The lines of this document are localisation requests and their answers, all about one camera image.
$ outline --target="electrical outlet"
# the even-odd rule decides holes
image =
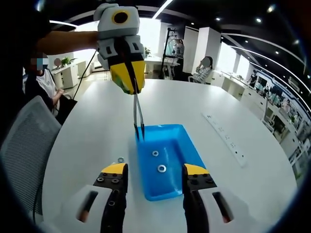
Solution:
[[[215,120],[213,115],[204,114],[203,116],[209,122],[209,124],[214,128],[216,133],[220,136],[223,142],[227,145],[229,150],[231,151],[234,158],[240,164],[241,167],[246,165],[246,156],[242,152],[242,150],[232,141],[232,138],[225,132],[225,129]]]

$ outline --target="metal tweezers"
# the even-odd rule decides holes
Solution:
[[[141,108],[138,100],[138,95],[134,95],[134,127],[135,127],[135,132],[136,132],[136,137],[139,141],[139,131],[137,127],[137,106],[138,106],[138,111],[139,111],[139,117],[140,117],[140,128],[142,132],[142,139],[145,140],[145,125],[144,125],[144,119],[142,118],[142,113],[141,113]]]

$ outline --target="plastic tray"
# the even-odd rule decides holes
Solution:
[[[164,200],[182,194],[182,166],[192,164],[205,168],[182,125],[145,127],[145,141],[137,140],[138,163],[144,195],[147,200]],[[165,172],[158,166],[164,165]]]

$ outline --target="round table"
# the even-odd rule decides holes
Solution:
[[[139,101],[145,125],[185,127],[216,184],[244,200],[255,219],[273,224],[280,218],[297,189],[294,173],[273,135],[233,96],[211,85],[146,80]],[[203,117],[206,111],[234,137],[246,155],[245,167]],[[109,81],[89,87],[57,136],[43,183],[44,219],[52,220],[63,202],[84,185],[93,184],[101,170],[119,157],[129,164],[124,232],[186,233],[183,196],[145,199],[136,154],[133,96]]]

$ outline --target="metal washer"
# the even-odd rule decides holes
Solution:
[[[164,172],[166,172],[166,166],[164,166],[164,165],[159,165],[158,167],[157,167],[157,171],[158,172],[161,172],[161,173],[164,173]]]
[[[159,152],[158,152],[157,150],[154,150],[154,151],[152,152],[152,155],[153,155],[154,157],[157,157],[157,156],[159,155]]]
[[[119,164],[124,163],[124,158],[123,158],[123,157],[119,157],[119,158],[118,158],[118,163],[119,163]]]

